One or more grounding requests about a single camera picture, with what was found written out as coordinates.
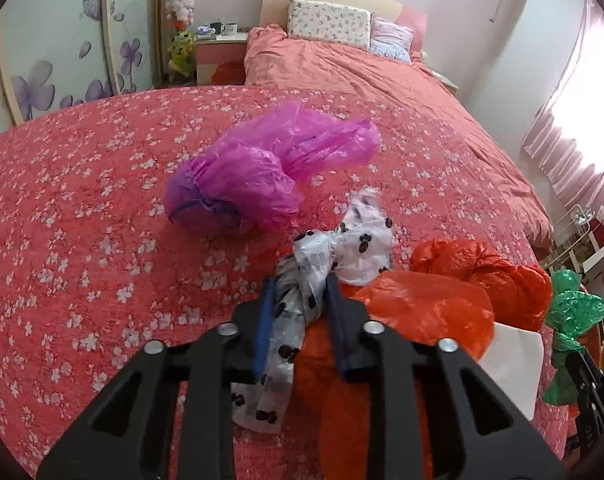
curtain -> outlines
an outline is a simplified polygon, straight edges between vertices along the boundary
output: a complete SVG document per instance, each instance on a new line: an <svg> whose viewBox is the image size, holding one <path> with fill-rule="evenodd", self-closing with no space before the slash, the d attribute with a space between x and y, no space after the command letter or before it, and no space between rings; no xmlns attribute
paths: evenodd
<svg viewBox="0 0 604 480"><path fill-rule="evenodd" d="M573 53L522 147L567 209L604 206L604 11L585 0Z"/></svg>

bed headboard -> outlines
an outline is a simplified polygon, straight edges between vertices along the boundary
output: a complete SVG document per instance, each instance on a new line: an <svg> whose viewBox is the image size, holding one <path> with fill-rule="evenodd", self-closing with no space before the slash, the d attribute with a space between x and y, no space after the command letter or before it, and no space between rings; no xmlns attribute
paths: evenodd
<svg viewBox="0 0 604 480"><path fill-rule="evenodd" d="M277 23L283 29L287 28L288 3L290 0L262 0L260 26L266 27ZM315 0L331 2L332 4L348 5L367 9L382 18L415 29L412 50L420 51L426 32L426 14L407 7L395 0Z"/></svg>

bed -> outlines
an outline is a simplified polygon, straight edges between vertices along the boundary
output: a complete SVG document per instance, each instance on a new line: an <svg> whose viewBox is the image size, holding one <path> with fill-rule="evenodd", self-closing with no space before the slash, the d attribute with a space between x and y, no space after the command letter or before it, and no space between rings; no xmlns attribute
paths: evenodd
<svg viewBox="0 0 604 480"><path fill-rule="evenodd" d="M369 117L382 143L368 166L326 171L276 234L189 237L162 190L180 161L236 123L299 100ZM31 475L71 421L151 338L179 344L252 298L293 238L334 228L349 196L377 187L394 219L394 265L433 237L486 240L513 263L531 251L503 194L453 127L352 92L168 89L80 105L0 135L0 437ZM543 332L546 350L551 335ZM541 388L554 373L548 355ZM567 413L533 421L562 455ZM235 428L239 479L322 478L317 418L293 399L280 435Z"/></svg>
<svg viewBox="0 0 604 480"><path fill-rule="evenodd" d="M393 0L315 0L370 10L415 29L411 65L325 41L288 38L290 0L262 0L260 27L249 37L246 84L348 92L446 121L467 143L509 203L538 259L549 254L553 227L535 190L511 159L420 60L426 16Z"/></svg>

white mug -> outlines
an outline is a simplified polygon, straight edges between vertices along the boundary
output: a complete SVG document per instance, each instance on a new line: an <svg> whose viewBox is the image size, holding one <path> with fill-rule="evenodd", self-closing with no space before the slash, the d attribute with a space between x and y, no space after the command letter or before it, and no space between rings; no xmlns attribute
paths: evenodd
<svg viewBox="0 0 604 480"><path fill-rule="evenodd" d="M237 34L237 23L227 23L222 25L222 34L224 36L234 36Z"/></svg>

silver screw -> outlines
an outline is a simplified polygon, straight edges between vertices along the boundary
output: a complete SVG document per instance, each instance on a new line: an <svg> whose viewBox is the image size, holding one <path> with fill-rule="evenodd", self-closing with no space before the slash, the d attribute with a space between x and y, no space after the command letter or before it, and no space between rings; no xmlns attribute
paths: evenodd
<svg viewBox="0 0 604 480"><path fill-rule="evenodd" d="M164 343L157 339L153 339L153 341L149 341L144 345L144 352L150 355L159 354L162 350L164 350Z"/></svg>
<svg viewBox="0 0 604 480"><path fill-rule="evenodd" d="M224 336L230 336L237 334L237 326L233 323L222 323L218 325L218 333Z"/></svg>
<svg viewBox="0 0 604 480"><path fill-rule="evenodd" d="M460 348L460 345L458 345L458 342L455 339L445 337L444 339L440 339L438 341L438 347L443 352L451 353L455 352L458 348Z"/></svg>
<svg viewBox="0 0 604 480"><path fill-rule="evenodd" d="M381 334L384 332L384 325L379 321L367 321L363 328L367 334Z"/></svg>

